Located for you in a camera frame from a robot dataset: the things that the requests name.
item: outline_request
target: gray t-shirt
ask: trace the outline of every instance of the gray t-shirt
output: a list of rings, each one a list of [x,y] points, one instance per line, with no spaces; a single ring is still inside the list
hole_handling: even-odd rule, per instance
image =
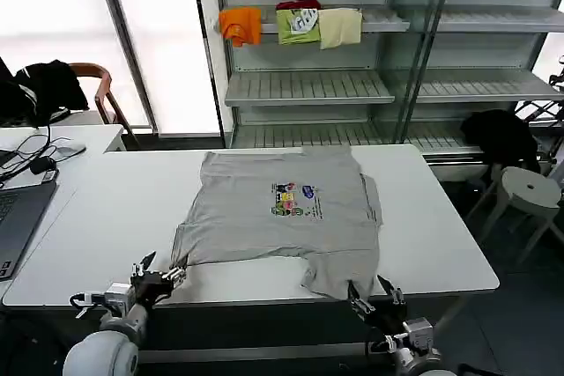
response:
[[[172,260],[188,265],[265,256],[308,260],[302,284],[346,299],[372,291],[382,223],[374,181],[349,148],[303,153],[208,152],[202,187],[176,230]]]

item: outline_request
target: yellow cloth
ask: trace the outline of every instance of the yellow cloth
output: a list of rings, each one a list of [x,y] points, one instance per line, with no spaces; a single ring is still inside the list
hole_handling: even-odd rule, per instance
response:
[[[243,43],[260,44],[261,10],[235,8],[219,13],[219,28],[224,39],[231,39],[236,48]]]
[[[362,13],[356,9],[338,8],[319,11],[321,49],[342,44],[360,43]]]

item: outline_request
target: orange cloth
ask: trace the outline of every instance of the orange cloth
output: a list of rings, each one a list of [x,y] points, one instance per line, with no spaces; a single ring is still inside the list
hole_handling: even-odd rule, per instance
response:
[[[243,43],[260,44],[261,10],[257,8],[236,8],[219,13],[219,28],[224,39],[233,40],[240,48]]]

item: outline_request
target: white stool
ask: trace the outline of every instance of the white stool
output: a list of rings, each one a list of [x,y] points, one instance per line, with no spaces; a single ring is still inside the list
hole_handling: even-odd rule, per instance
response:
[[[522,263],[527,258],[548,228],[551,228],[558,238],[564,242],[564,234],[553,224],[553,219],[560,210],[558,202],[561,199],[560,186],[555,180],[512,166],[506,167],[501,171],[501,174],[496,176],[492,185],[466,217],[468,219],[480,204],[486,200],[486,197],[494,191],[494,188],[497,187],[497,203],[484,223],[484,227],[478,237],[478,243],[484,242],[492,231],[495,222],[508,206],[513,206],[527,215],[541,219],[540,226],[533,233],[529,243],[519,255],[517,263]]]

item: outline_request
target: red cloth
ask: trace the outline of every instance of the red cloth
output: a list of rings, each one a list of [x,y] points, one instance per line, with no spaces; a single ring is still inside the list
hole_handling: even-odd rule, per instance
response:
[[[317,0],[293,0],[276,5],[277,11],[284,9],[321,9],[321,5]]]

